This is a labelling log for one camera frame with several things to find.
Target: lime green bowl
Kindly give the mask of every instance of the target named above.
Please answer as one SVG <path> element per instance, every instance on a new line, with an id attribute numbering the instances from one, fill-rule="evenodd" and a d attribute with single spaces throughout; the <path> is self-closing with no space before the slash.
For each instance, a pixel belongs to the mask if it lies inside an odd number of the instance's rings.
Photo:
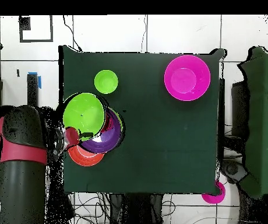
<path id="1" fill-rule="evenodd" d="M 112 93 L 118 86 L 118 77 L 113 71 L 100 71 L 94 78 L 94 86 L 100 93 Z"/>
<path id="2" fill-rule="evenodd" d="M 105 109 L 101 101 L 91 93 L 77 94 L 67 104 L 64 116 L 64 126 L 73 127 L 78 134 L 92 132 L 93 136 L 83 136 L 82 141 L 95 137 L 105 123 Z"/>

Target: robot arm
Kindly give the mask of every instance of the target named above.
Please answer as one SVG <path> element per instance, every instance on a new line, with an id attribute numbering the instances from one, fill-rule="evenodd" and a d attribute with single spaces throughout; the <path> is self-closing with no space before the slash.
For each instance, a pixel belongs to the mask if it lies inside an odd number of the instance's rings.
<path id="1" fill-rule="evenodd" d="M 48 128 L 35 107 L 0 114 L 0 224 L 44 224 L 45 165 L 79 143 L 74 128 Z"/>

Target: dark green table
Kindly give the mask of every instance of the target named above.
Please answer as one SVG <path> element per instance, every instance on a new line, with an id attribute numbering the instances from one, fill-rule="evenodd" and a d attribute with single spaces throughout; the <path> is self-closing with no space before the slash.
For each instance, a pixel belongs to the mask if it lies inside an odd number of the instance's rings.
<path id="1" fill-rule="evenodd" d="M 59 73 L 61 82 L 64 77 L 64 100 L 77 92 L 101 95 L 94 87 L 94 77 L 110 69 L 119 84 L 115 92 L 101 96 L 120 113 L 126 128 L 122 144 L 95 166 L 79 166 L 65 154 L 65 191 L 216 192 L 219 60 L 225 51 L 196 55 L 208 65 L 211 82 L 195 101 L 179 101 L 164 86 L 168 63 L 180 55 L 89 53 L 59 47 L 64 61 Z"/>

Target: magenta bowl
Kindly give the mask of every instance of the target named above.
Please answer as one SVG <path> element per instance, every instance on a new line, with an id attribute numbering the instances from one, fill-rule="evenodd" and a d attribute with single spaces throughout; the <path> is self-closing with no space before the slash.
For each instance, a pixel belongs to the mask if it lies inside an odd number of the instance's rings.
<path id="1" fill-rule="evenodd" d="M 216 186 L 220 189 L 220 195 L 210 195 L 210 194 L 202 194 L 203 200 L 205 200 L 208 204 L 219 204 L 225 198 L 225 187 L 224 185 L 216 181 Z"/>
<path id="2" fill-rule="evenodd" d="M 210 70 L 200 58 L 183 55 L 172 60 L 164 74 L 167 91 L 178 100 L 191 101 L 201 97 L 210 86 Z"/>

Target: black cable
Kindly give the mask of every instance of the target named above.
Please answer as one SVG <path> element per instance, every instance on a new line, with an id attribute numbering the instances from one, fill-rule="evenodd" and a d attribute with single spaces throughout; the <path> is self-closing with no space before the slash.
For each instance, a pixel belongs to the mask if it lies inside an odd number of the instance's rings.
<path id="1" fill-rule="evenodd" d="M 100 192 L 100 194 L 102 195 L 102 200 L 103 200 L 103 203 L 104 203 L 104 208 L 106 208 L 109 211 L 108 206 L 106 204 L 106 200 L 105 200 L 105 193 L 101 193 Z"/>
<path id="2" fill-rule="evenodd" d="M 248 222 L 248 223 L 261 223 L 262 224 L 262 222 L 250 222 L 250 221 L 248 221 L 248 220 L 239 220 L 239 219 L 237 219 L 237 218 L 223 218 L 223 217 L 205 217 L 205 218 L 202 218 L 202 219 L 199 219 L 199 220 L 197 220 L 196 222 L 193 222 L 193 224 L 196 224 L 197 222 L 200 222 L 200 221 L 202 221 L 202 220 L 205 220 L 205 219 L 225 219 L 225 220 L 236 220 L 236 221 L 239 221 L 239 222 Z"/>
<path id="3" fill-rule="evenodd" d="M 104 207 L 104 210 L 105 210 L 105 218 L 104 218 L 104 224 L 106 223 L 106 207 L 107 207 L 107 205 L 105 204 L 105 207 Z"/>
<path id="4" fill-rule="evenodd" d="M 144 22 L 144 24 L 145 24 L 145 26 L 146 26 L 146 15 L 144 15 L 144 20 L 143 20 L 143 22 Z M 140 51 L 140 53 L 142 53 L 142 44 L 143 44 L 143 39 L 144 39 L 144 35 L 145 35 L 145 34 L 146 34 L 146 30 L 144 31 L 143 36 L 142 36 L 141 51 Z"/>
<path id="5" fill-rule="evenodd" d="M 96 219 L 96 224 L 99 224 L 99 223 L 98 223 L 98 219 L 97 219 L 97 217 L 96 217 L 96 216 L 97 216 L 97 204 L 98 204 L 98 203 L 96 203 L 96 206 L 95 206 L 95 209 L 94 209 L 94 217 L 95 217 L 95 219 Z"/>
<path id="6" fill-rule="evenodd" d="M 63 17 L 63 19 L 64 19 L 64 25 L 65 25 L 68 29 L 70 29 L 70 31 L 71 31 L 71 33 L 72 33 L 72 35 L 73 35 L 73 41 L 75 42 L 74 34 L 73 34 L 72 29 L 66 24 L 65 16 L 63 15 L 62 17 Z M 77 42 L 75 42 L 75 44 L 78 46 L 78 50 L 79 50 L 79 51 L 82 51 L 82 49 L 81 49 L 80 46 L 77 44 Z"/>
<path id="7" fill-rule="evenodd" d="M 227 135 L 224 135 L 224 136 L 226 136 L 226 137 L 228 137 L 228 136 L 229 136 L 229 137 L 235 137 L 235 138 L 237 138 L 237 139 L 241 139 L 240 137 L 235 136 L 235 135 L 231 135 L 231 134 L 229 134 L 229 135 L 227 134 Z"/>
<path id="8" fill-rule="evenodd" d="M 100 196 L 98 196 L 98 197 L 99 197 L 99 204 L 100 204 L 101 210 L 105 213 L 105 221 L 106 221 L 106 217 L 107 217 L 108 219 L 111 219 L 111 217 L 108 216 L 108 214 L 107 214 L 107 212 L 106 212 L 106 208 L 108 209 L 108 207 L 107 207 L 107 205 L 106 205 L 106 201 L 105 201 L 105 199 L 104 199 L 103 193 L 100 193 L 100 194 L 102 195 L 102 198 L 100 198 Z"/>
<path id="9" fill-rule="evenodd" d="M 172 196 L 173 196 L 173 194 L 171 194 L 171 198 L 170 198 L 170 207 L 169 207 L 169 213 L 170 213 L 170 209 L 171 209 Z"/>
<path id="10" fill-rule="evenodd" d="M 170 202 L 170 204 L 173 204 L 173 207 L 174 207 L 174 210 L 172 211 L 172 212 L 170 212 L 170 213 L 168 213 L 168 214 L 166 214 L 166 215 L 162 215 L 162 216 L 170 216 L 172 213 L 174 213 L 175 212 L 175 204 L 170 200 L 168 200 L 168 201 L 164 201 L 163 203 L 162 203 L 162 205 L 164 204 L 164 203 L 166 203 L 166 202 Z"/>
<path id="11" fill-rule="evenodd" d="M 103 210 L 102 206 L 100 205 L 101 209 L 102 209 L 102 212 L 106 214 L 107 218 L 110 219 L 110 216 L 105 212 L 105 210 Z"/>
<path id="12" fill-rule="evenodd" d="M 98 193 L 97 193 L 97 196 L 98 196 L 98 199 L 99 199 L 99 202 L 100 202 L 100 208 L 102 209 L 102 206 L 101 206 L 101 198 L 100 198 L 100 196 L 99 196 Z M 95 208 L 94 208 L 95 215 L 97 215 L 97 205 L 98 205 L 98 203 L 96 203 Z"/>
<path id="13" fill-rule="evenodd" d="M 102 217 L 103 216 L 103 213 L 102 213 L 102 215 L 100 215 L 100 216 L 93 216 L 94 218 L 100 218 L 100 217 Z M 89 217 L 89 218 L 91 218 L 92 217 L 92 215 L 82 215 L 82 217 Z"/>
<path id="14" fill-rule="evenodd" d="M 225 156 L 223 157 L 223 160 L 235 159 L 235 158 L 240 158 L 240 157 L 243 157 L 243 155 Z"/>
<path id="15" fill-rule="evenodd" d="M 84 220 L 90 222 L 90 224 L 94 224 L 94 222 L 93 222 L 92 220 L 88 220 L 85 216 L 81 216 L 81 215 L 79 215 L 79 214 L 75 214 L 75 216 L 77 216 L 77 217 L 79 218 L 79 219 L 77 220 L 76 224 L 78 224 L 78 221 L 79 221 L 80 219 L 84 219 Z"/>
<path id="16" fill-rule="evenodd" d="M 81 202 L 81 200 L 79 200 L 80 201 L 80 203 L 81 203 L 81 206 L 79 206 L 79 207 L 77 207 L 76 209 L 79 209 L 79 208 L 81 208 L 81 207 L 83 207 L 87 202 L 89 202 L 90 200 L 93 200 L 93 199 L 95 199 L 95 198 L 98 198 L 98 197 L 93 197 L 93 198 L 90 198 L 89 200 L 87 200 L 86 202 L 84 202 L 84 203 L 82 203 Z"/>
<path id="17" fill-rule="evenodd" d="M 78 200 L 79 200 L 79 202 L 81 203 L 81 205 L 82 206 L 80 206 L 80 207 L 84 207 L 84 209 L 86 209 L 86 211 L 90 214 L 90 211 L 85 207 L 85 203 L 83 204 L 82 202 L 81 202 L 81 200 L 80 200 L 80 197 L 79 197 L 79 193 L 78 193 Z"/>
<path id="18" fill-rule="evenodd" d="M 238 124 L 238 125 L 236 125 L 235 126 L 235 128 L 239 128 L 239 127 L 243 127 L 244 126 L 244 124 L 242 123 L 242 124 Z"/>
<path id="19" fill-rule="evenodd" d="M 225 132 L 224 135 L 227 134 L 227 133 L 229 133 L 229 132 L 231 132 L 231 131 L 232 131 L 232 129 L 231 129 L 230 131 Z M 229 136 L 229 135 L 228 135 L 228 136 Z"/>

